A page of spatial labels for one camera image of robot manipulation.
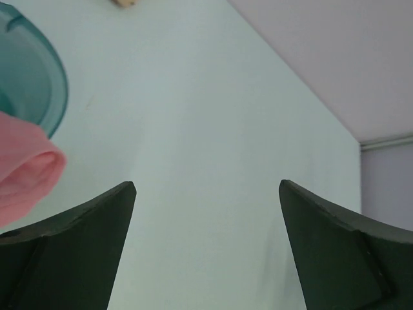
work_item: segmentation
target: teal bowl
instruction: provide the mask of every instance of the teal bowl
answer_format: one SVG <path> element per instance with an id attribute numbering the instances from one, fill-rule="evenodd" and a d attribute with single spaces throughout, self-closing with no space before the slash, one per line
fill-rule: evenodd
<path id="1" fill-rule="evenodd" d="M 50 138 L 65 115 L 68 81 L 47 38 L 0 3 L 0 111 L 39 125 Z"/>

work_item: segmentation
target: pink towel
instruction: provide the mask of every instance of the pink towel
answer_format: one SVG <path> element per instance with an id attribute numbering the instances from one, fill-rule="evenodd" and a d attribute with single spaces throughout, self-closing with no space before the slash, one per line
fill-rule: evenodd
<path id="1" fill-rule="evenodd" d="M 27 215 L 65 165 L 65 155 L 40 127 L 0 112 L 0 227 Z"/>

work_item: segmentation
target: pink cloth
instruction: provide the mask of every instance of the pink cloth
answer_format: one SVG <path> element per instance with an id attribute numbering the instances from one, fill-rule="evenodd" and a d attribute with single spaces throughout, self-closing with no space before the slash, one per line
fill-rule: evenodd
<path id="1" fill-rule="evenodd" d="M 27 215 L 65 165 L 65 155 L 40 127 L 0 112 L 0 227 Z"/>

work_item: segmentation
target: white tabletop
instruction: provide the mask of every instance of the white tabletop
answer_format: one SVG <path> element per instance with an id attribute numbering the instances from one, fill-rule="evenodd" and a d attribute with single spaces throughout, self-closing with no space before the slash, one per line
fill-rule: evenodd
<path id="1" fill-rule="evenodd" d="M 7 229 L 132 180 L 109 309 L 304 309 L 277 187 L 359 211 L 359 147 L 242 17 L 224 0 L 9 3 L 57 49 L 70 102 L 65 174 Z"/>

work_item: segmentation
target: folded pink fabric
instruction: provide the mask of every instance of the folded pink fabric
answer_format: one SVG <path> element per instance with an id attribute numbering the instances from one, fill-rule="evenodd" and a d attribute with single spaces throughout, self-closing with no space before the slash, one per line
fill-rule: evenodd
<path id="1" fill-rule="evenodd" d="M 27 215 L 65 165 L 65 155 L 40 127 L 0 112 L 0 227 Z"/>

